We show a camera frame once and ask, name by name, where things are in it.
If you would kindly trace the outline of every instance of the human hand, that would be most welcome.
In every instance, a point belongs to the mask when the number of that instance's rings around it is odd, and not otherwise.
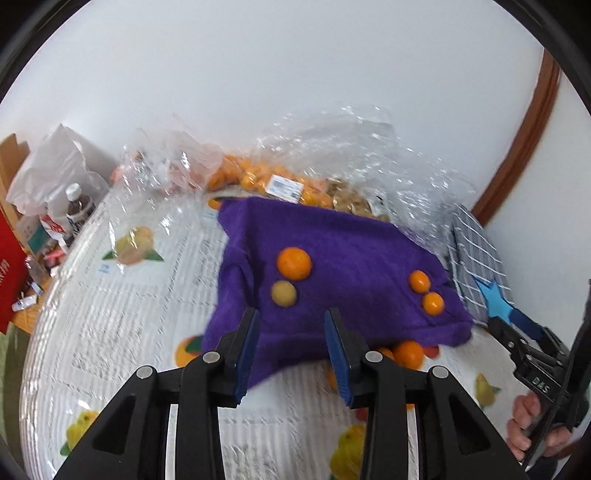
[[[513,403],[513,418],[507,422],[507,445],[518,461],[525,457],[525,451],[531,446],[531,440],[523,434],[542,411],[542,405],[538,396],[529,392],[527,395],[519,395]],[[552,430],[545,439],[546,450],[544,456],[556,455],[570,439],[571,432],[566,427]]]

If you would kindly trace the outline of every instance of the barcode sticker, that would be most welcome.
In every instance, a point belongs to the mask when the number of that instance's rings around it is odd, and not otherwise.
[[[265,192],[269,195],[291,203],[298,203],[300,201],[302,190],[304,190],[303,183],[280,177],[279,175],[271,175],[271,179],[265,188]]]

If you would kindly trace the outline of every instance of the purple towel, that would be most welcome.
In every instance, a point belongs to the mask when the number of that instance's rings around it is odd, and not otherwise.
[[[460,345],[470,338],[472,319],[437,257],[394,225],[318,207],[252,197],[223,202],[218,221],[229,240],[219,273],[219,298],[203,338],[212,350],[235,330],[246,307],[261,315],[261,335],[249,384],[281,368],[328,358],[324,313],[337,307],[349,329],[370,346],[416,340],[423,346]],[[292,282],[298,292],[290,308],[271,300],[271,286],[284,280],[275,266],[286,247],[304,249],[312,272]],[[423,270],[445,311],[429,316],[408,276]]]

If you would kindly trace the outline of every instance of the blue gripper pad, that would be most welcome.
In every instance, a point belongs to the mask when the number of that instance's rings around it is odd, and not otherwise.
[[[350,366],[330,312],[324,314],[324,336],[326,337],[326,346],[329,349],[330,363],[335,371],[339,395],[345,401],[345,404],[350,407],[353,401],[353,394],[349,388]]]
[[[252,364],[255,359],[256,345],[258,343],[261,325],[258,310],[254,311],[242,346],[242,352],[236,362],[236,388],[234,389],[234,400],[240,405],[242,397],[248,389],[248,379],[251,376]]]

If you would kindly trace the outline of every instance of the green mat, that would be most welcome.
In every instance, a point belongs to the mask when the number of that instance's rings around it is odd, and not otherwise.
[[[18,398],[28,344],[29,336],[12,324],[7,335],[0,333],[0,434],[21,466]]]

